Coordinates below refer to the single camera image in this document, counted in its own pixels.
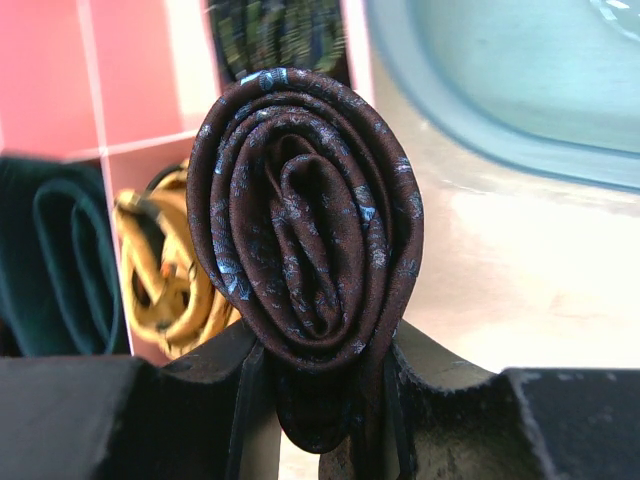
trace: storage box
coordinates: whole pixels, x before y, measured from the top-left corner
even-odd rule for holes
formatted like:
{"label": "storage box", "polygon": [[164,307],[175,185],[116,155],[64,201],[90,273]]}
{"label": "storage box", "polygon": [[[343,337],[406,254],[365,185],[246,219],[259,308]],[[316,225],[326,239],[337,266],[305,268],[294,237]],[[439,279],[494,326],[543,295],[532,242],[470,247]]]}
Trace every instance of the storage box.
{"label": "storage box", "polygon": [[[342,13],[352,88],[373,104],[362,0]],[[0,149],[99,158],[110,205],[189,156],[223,88],[204,0],[2,2],[0,28]],[[114,245],[119,263],[115,234]],[[132,353],[167,361],[130,339]]]}

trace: brown necktie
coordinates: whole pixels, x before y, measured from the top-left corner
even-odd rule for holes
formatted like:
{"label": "brown necktie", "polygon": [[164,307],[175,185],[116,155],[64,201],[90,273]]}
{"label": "brown necktie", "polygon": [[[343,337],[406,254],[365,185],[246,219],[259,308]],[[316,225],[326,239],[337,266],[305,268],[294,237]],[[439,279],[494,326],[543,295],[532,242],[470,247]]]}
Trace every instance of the brown necktie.
{"label": "brown necktie", "polygon": [[387,124],[327,76],[250,75],[204,120],[187,206],[202,266],[275,357],[287,435],[324,453],[350,434],[373,455],[382,361],[423,235],[418,185]]}

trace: gold patterned tie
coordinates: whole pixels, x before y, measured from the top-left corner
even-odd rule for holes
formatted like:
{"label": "gold patterned tie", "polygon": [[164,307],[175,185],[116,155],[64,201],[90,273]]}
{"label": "gold patterned tie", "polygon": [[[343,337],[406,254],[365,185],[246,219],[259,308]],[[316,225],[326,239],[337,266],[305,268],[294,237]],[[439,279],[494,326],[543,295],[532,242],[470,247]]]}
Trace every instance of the gold patterned tie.
{"label": "gold patterned tie", "polygon": [[119,192],[113,212],[122,244],[121,286],[129,325],[170,359],[240,318],[195,256],[187,222],[186,166],[143,193]]}

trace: dark green necktie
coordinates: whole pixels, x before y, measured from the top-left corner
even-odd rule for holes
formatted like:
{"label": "dark green necktie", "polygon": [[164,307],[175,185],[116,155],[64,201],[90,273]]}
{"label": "dark green necktie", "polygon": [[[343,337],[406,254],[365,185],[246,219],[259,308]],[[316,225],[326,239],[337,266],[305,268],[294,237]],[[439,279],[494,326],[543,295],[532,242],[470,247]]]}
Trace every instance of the dark green necktie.
{"label": "dark green necktie", "polygon": [[102,174],[0,157],[0,317],[25,356],[128,353]]}
{"label": "dark green necktie", "polygon": [[210,0],[209,5],[219,59],[233,81],[280,66],[332,74],[344,57],[338,0]]}

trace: paisley pattern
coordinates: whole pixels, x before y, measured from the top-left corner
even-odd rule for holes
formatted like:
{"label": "paisley pattern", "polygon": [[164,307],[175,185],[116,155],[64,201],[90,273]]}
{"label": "paisley pattern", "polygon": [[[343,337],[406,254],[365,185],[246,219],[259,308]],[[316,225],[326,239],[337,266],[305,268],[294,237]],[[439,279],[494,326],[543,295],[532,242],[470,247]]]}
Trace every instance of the paisley pattern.
{"label": "paisley pattern", "polygon": [[207,115],[187,204],[211,281],[277,359],[285,432],[333,449],[351,420],[378,411],[382,360],[419,271],[422,202],[402,147],[344,85],[263,71]]}

